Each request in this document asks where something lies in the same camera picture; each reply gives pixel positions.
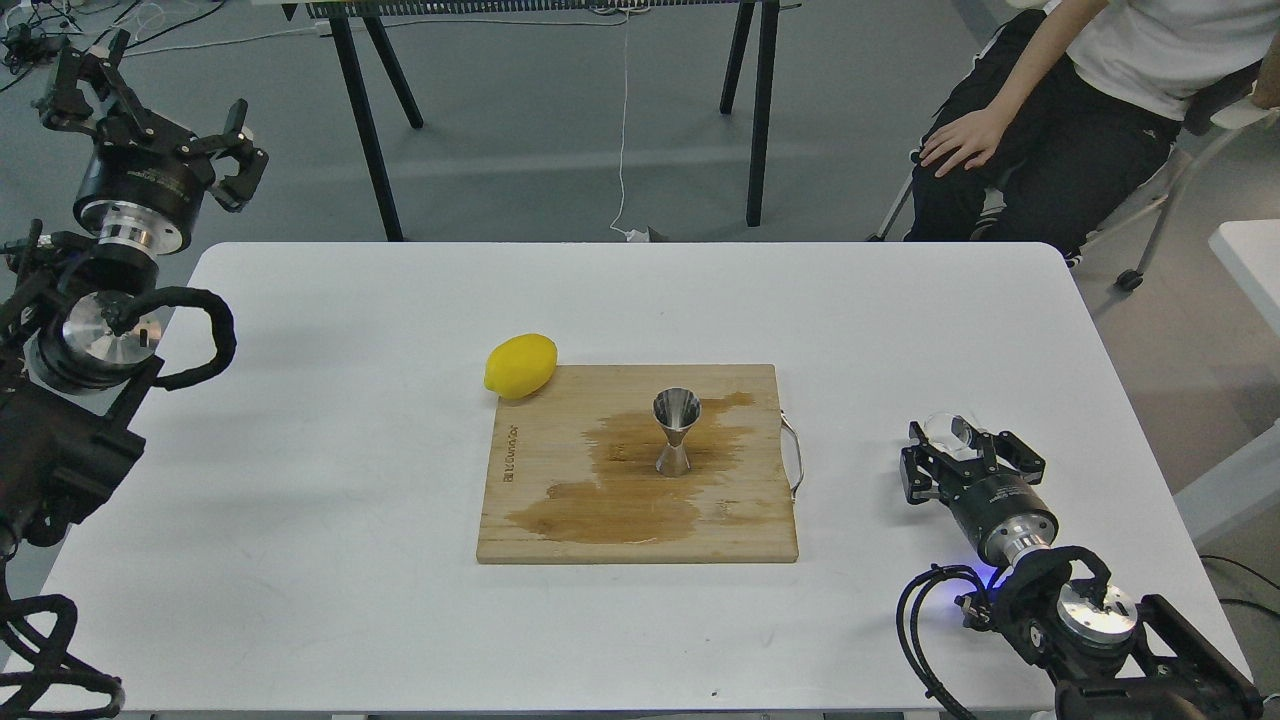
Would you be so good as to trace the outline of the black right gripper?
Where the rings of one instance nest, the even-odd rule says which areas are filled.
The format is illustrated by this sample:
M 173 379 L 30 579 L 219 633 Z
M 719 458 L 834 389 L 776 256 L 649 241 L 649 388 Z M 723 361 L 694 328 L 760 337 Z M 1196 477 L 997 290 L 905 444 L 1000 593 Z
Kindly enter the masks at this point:
M 982 562 L 1010 568 L 1052 546 L 1059 520 L 1030 487 L 1042 482 L 1046 462 L 1018 436 L 968 427 L 966 443 L 978 452 L 970 459 L 931 446 L 920 421 L 909 423 L 908 436 L 900 457 L 906 502 L 946 505 Z

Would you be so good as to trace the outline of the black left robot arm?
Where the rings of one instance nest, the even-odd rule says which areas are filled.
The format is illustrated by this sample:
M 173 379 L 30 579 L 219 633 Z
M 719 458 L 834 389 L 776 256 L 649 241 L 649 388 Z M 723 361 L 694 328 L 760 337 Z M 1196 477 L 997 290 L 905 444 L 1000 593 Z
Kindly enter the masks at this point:
M 73 213 L 79 232 L 3 245 L 15 291 L 3 305 L 1 550 L 51 547 L 110 500 L 145 451 L 129 424 L 147 392 L 230 365 L 234 318 L 218 295 L 157 284 L 157 260 L 189 246 L 206 195 L 239 211 L 268 155 L 236 101 L 198 136 L 147 109 L 120 65 L 131 42 L 61 47 L 37 109 L 93 152 Z

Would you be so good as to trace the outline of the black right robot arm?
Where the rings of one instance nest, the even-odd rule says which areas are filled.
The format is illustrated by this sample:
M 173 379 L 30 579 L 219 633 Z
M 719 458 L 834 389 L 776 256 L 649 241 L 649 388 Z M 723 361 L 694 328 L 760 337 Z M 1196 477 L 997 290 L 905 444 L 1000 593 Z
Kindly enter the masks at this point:
M 952 717 L 973 711 L 948 691 L 922 647 L 928 593 L 966 582 L 964 625 L 995 632 L 1055 687 L 1056 719 L 1260 719 L 1265 698 L 1166 598 L 1133 600 L 1102 559 L 1055 544 L 1059 520 L 1036 493 L 1044 460 L 1009 430 L 952 415 L 946 438 L 909 425 L 900 456 L 905 500 L 936 500 L 954 516 L 991 579 L 966 565 L 932 565 L 899 596 L 901 651 L 929 698 Z

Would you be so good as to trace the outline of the person's right hand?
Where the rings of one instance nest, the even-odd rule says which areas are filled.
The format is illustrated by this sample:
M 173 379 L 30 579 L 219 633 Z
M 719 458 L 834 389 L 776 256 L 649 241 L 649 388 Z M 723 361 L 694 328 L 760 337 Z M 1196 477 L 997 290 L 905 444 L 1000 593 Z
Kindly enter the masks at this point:
M 919 167 L 941 178 L 983 167 L 997 151 L 1014 114 L 995 105 L 970 111 L 933 131 L 922 145 Z

